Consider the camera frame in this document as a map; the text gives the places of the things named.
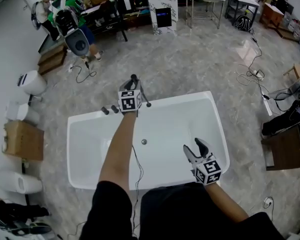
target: black backpack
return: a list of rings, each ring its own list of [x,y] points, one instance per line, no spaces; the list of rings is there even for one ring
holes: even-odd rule
[[[246,15],[241,15],[239,16],[235,22],[234,22],[234,26],[241,31],[246,31],[246,32],[250,32],[252,27],[251,27],[251,19],[249,19],[248,16]]]
[[[37,7],[38,3],[39,2],[35,2],[32,5],[32,9],[31,9],[31,21],[36,30],[40,29],[40,27],[41,27],[41,23],[38,21],[37,14],[36,14],[36,7]]]

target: wooden cabinet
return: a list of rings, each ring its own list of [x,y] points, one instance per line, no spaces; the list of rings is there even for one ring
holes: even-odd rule
[[[277,28],[283,17],[284,14],[277,7],[265,3],[260,22],[263,23],[266,28]]]

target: white bathtub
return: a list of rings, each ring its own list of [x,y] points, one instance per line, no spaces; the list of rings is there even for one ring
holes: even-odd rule
[[[224,173],[229,153],[217,107],[210,91],[151,101],[139,110],[133,145],[144,175],[139,189],[173,186],[195,181],[183,145],[199,155],[195,138],[208,142]],[[67,126],[67,170],[71,185],[96,188],[112,137],[123,115],[102,111],[71,116]],[[129,186],[135,189],[139,168],[134,153],[130,160]]]

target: marble floor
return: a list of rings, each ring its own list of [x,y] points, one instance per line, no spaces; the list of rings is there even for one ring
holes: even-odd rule
[[[294,74],[283,76],[293,63],[300,63],[300,46],[281,39],[274,30],[253,25],[262,49],[252,69],[262,69],[262,84],[275,91],[289,86]],[[76,83],[78,68],[70,70],[75,57],[69,54],[65,64],[45,76],[48,88],[43,101],[32,106],[41,115],[44,130],[44,160],[31,163],[30,174],[38,175],[44,191],[31,201],[46,206],[45,218],[57,234],[67,239],[84,222],[91,208],[94,191],[71,187],[67,174],[66,136],[68,117],[98,111],[117,101],[118,87],[131,74],[141,80],[149,100],[211,91],[224,129],[230,156],[230,168],[221,178],[223,189],[252,215],[263,211],[263,200],[271,196],[275,206],[273,223],[287,236],[300,226],[300,169],[266,171],[265,154],[260,143],[260,127],[269,120],[259,87],[237,82],[237,73],[246,73],[259,49],[251,36],[236,30],[221,19],[218,30],[211,20],[194,20],[193,29],[180,17],[177,35],[153,35],[151,26],[127,31],[128,42],[120,33],[103,37],[98,45],[105,51],[101,62],[93,62],[95,77]],[[78,80],[87,70],[82,66]],[[289,102],[280,103],[288,108]],[[279,113],[274,103],[274,112]],[[131,200],[136,200],[135,191]],[[265,210],[271,217],[271,209]],[[78,239],[69,236],[70,240]]]

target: power cord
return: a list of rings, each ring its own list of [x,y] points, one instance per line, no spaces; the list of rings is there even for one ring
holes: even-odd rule
[[[69,240],[69,236],[74,236],[75,237],[78,234],[78,228],[79,228],[79,226],[82,225],[82,224],[84,224],[84,223],[86,223],[86,222],[87,221],[84,221],[84,222],[81,222],[81,223],[77,224],[76,225],[76,229],[75,229],[75,233],[74,234],[70,234],[70,233],[67,234],[66,235],[66,239]]]
[[[255,62],[255,59],[261,57],[263,53],[262,53],[262,50],[261,50],[261,48],[260,48],[260,46],[259,46],[259,44],[258,44],[257,39],[256,39],[255,36],[254,36],[254,32],[251,31],[250,34],[252,35],[251,40],[254,41],[254,42],[256,43],[256,45],[258,46],[258,48],[259,48],[259,50],[260,50],[260,54],[259,54],[259,55],[256,55],[256,56],[253,58],[253,60],[252,60],[252,62],[251,62],[251,64],[250,64],[250,66],[246,66],[246,65],[240,64],[240,65],[242,65],[242,66],[247,67],[247,68],[248,68],[248,71],[246,72],[246,74],[238,73],[237,71],[235,71],[235,73],[238,75],[238,76],[236,77],[236,80],[237,80],[240,84],[242,84],[242,85],[244,85],[244,86],[249,85],[251,82],[255,82],[255,83],[259,86],[261,95],[264,96],[263,93],[262,93],[261,87],[263,87],[263,88],[266,89],[266,90],[267,90],[267,88],[260,84],[258,74],[259,74],[259,73],[262,73],[263,78],[264,78],[264,77],[265,77],[265,73],[264,73],[261,69],[259,69],[256,73],[254,73],[254,72],[251,70],[251,67],[252,67],[253,63]],[[239,77],[242,77],[242,78],[248,80],[249,82],[246,83],[246,84],[245,84],[245,83],[242,83],[242,82],[239,81]]]
[[[134,156],[135,156],[135,160],[136,160],[136,163],[140,169],[140,175],[139,175],[139,179],[138,181],[135,183],[135,189],[136,189],[136,201],[135,201],[135,204],[133,206],[133,217],[132,217],[132,227],[133,227],[133,230],[132,230],[132,235],[135,235],[135,237],[137,237],[137,235],[135,234],[135,229],[140,225],[140,223],[138,225],[135,224],[135,217],[136,217],[136,207],[137,207],[137,204],[138,204],[138,201],[139,201],[139,182],[141,181],[141,179],[143,178],[144,176],[144,169],[142,168],[139,160],[138,160],[138,157],[137,157],[137,153],[136,153],[136,150],[135,150],[135,147],[134,145],[132,145],[132,148],[133,148],[133,152],[134,152]]]
[[[266,201],[267,201],[268,199],[271,199],[272,202],[270,201],[269,204],[268,204],[268,206],[266,206],[266,204],[267,204]],[[271,205],[272,205],[271,221],[273,221],[273,219],[274,219],[274,209],[275,209],[275,200],[273,199],[272,196],[268,196],[268,197],[263,201],[263,209],[268,209]]]
[[[76,78],[75,78],[75,81],[77,82],[77,84],[81,84],[81,83],[83,83],[85,80],[87,80],[88,77],[94,77],[94,76],[97,74],[96,71],[90,72],[90,68],[87,67],[87,68],[88,68],[89,74],[88,74],[88,75],[86,76],[86,78],[83,79],[82,81],[78,81],[78,77],[79,77],[79,75],[80,75],[80,73],[81,73],[81,71],[82,71],[82,67],[81,67],[81,66],[77,66],[77,65],[74,65],[74,66],[70,67],[71,70],[72,70],[73,68],[80,68],[79,73],[78,73],[78,75],[77,75]]]

